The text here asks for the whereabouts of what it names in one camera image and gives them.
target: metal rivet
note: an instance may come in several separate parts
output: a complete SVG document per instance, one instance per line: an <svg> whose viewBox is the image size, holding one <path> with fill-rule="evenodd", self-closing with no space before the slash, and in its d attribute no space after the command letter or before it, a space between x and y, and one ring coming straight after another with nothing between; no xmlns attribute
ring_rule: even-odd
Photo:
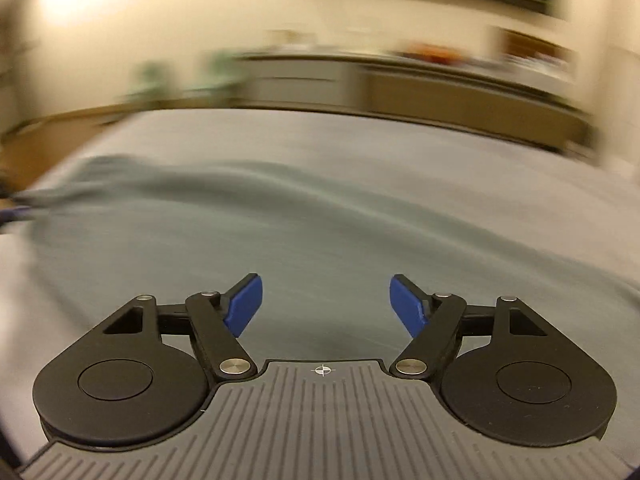
<svg viewBox="0 0 640 480"><path fill-rule="evenodd" d="M396 363L396 370L405 375L418 375L427 371L427 365L420 359L402 359Z"/></svg>
<svg viewBox="0 0 640 480"><path fill-rule="evenodd" d="M237 357L226 359L220 363L220 370L230 375L244 374L249 371L249 368L251 368L249 361Z"/></svg>

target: cream wall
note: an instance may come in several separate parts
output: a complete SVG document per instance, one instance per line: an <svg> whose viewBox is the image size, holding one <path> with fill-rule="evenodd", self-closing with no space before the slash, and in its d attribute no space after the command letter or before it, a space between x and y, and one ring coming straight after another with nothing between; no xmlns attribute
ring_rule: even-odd
<svg viewBox="0 0 640 480"><path fill-rule="evenodd" d="M596 124L603 165L640 177L640 0L612 0Z"/></svg>
<svg viewBox="0 0 640 480"><path fill-rule="evenodd" d="M363 25L380 46L419 40L476 56L491 54L492 26L560 43L578 53L573 97L591 108L607 3L559 0L560 20L487 0L25 0L15 41L39 45L24 60L33 115L116 102L140 60L170 61L184 86L204 50L260 46L266 30L292 26L344 44L345 29Z"/></svg>
<svg viewBox="0 0 640 480"><path fill-rule="evenodd" d="M20 122L7 41L6 31L0 24L0 136Z"/></svg>

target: wooden cabinet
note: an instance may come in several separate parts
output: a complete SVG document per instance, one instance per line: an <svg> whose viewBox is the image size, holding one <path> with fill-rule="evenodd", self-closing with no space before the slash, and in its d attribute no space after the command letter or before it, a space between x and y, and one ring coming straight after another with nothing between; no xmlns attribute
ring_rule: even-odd
<svg viewBox="0 0 640 480"><path fill-rule="evenodd" d="M588 133L583 113L548 94L471 70L401 58L252 56L241 106L393 118L563 150Z"/></svg>

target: gray bed sheet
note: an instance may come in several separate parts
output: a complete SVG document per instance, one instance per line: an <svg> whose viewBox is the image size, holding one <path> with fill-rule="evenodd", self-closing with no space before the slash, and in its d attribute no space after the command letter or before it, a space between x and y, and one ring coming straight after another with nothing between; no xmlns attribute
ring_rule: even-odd
<svg viewBox="0 0 640 480"><path fill-rule="evenodd" d="M241 337L257 362L389 362L409 341L388 305L393 274L470 303L516 295L612 375L604 442L640 464L634 187L446 130L205 111L134 118L114 135L142 135L151 160L86 158L29 192L44 208L29 228L33 277L70 319L89 327L138 294L179 302L259 272L264 303Z"/></svg>

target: circular cap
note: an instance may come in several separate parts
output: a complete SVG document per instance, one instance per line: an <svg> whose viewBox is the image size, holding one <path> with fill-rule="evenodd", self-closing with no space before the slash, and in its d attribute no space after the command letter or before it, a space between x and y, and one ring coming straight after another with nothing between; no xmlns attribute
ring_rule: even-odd
<svg viewBox="0 0 640 480"><path fill-rule="evenodd" d="M151 369L138 361L114 359L89 366L78 379L78 385L98 400L124 400L144 392L151 381Z"/></svg>
<svg viewBox="0 0 640 480"><path fill-rule="evenodd" d="M512 399L547 404L562 399L571 390L571 380L560 368L537 362L519 362L498 370L500 389Z"/></svg>
<svg viewBox="0 0 640 480"><path fill-rule="evenodd" d="M220 370L225 374L239 375L244 374L251 368L251 363L246 359L231 358L220 363Z"/></svg>
<svg viewBox="0 0 640 480"><path fill-rule="evenodd" d="M405 375L419 375L427 371L427 365L420 359L402 359L396 363L396 369Z"/></svg>

